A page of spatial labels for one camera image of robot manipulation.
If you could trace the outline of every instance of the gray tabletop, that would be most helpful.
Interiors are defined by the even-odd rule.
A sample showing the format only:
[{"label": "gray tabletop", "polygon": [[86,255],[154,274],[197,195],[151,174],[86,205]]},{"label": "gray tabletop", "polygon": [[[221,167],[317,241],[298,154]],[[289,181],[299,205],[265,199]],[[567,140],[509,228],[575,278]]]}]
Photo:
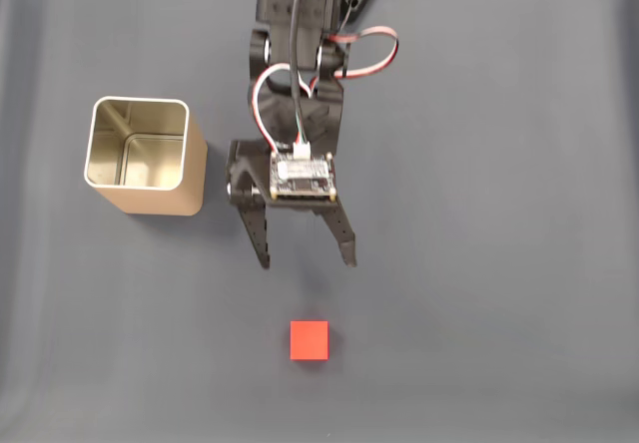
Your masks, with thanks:
[{"label": "gray tabletop", "polygon": [[[373,0],[323,222],[226,202],[255,0],[0,0],[0,437],[637,441],[628,0]],[[352,64],[386,52],[353,47]],[[82,169],[105,95],[179,98],[210,144],[193,218],[130,217]],[[289,361],[326,319],[324,366]]]}]

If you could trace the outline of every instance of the black cable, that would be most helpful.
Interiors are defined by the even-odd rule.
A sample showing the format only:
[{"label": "black cable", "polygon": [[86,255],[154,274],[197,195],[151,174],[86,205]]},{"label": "black cable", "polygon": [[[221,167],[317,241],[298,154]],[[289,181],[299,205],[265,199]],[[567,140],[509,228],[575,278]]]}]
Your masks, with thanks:
[{"label": "black cable", "polygon": [[307,135],[304,132],[302,120],[302,104],[300,102],[300,86],[298,85],[298,27],[300,18],[300,5],[302,0],[293,0],[293,10],[291,15],[291,34],[289,37],[289,57],[291,59],[291,97],[296,108],[296,119],[298,130],[300,131],[301,142],[307,142]]}]

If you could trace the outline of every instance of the red block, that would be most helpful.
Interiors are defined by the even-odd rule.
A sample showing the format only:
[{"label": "red block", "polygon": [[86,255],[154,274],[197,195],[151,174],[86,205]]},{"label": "red block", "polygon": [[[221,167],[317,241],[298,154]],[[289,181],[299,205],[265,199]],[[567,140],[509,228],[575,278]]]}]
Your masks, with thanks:
[{"label": "red block", "polygon": [[291,360],[328,360],[328,322],[291,322]]}]

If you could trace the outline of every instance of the circuit board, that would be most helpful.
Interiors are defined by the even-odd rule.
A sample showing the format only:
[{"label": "circuit board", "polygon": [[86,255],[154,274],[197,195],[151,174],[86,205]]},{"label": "circuit board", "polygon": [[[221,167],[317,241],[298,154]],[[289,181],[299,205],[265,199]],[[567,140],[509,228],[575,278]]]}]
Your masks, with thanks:
[{"label": "circuit board", "polygon": [[332,155],[295,159],[293,154],[271,155],[271,197],[330,199],[337,197]]}]

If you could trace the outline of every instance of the metal tin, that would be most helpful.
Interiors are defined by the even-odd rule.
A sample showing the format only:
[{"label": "metal tin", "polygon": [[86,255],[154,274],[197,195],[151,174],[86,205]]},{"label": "metal tin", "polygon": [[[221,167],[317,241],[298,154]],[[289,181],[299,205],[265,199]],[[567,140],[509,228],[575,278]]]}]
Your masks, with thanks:
[{"label": "metal tin", "polygon": [[195,214],[206,158],[206,141],[182,101],[105,97],[94,107],[85,180],[123,212]]}]

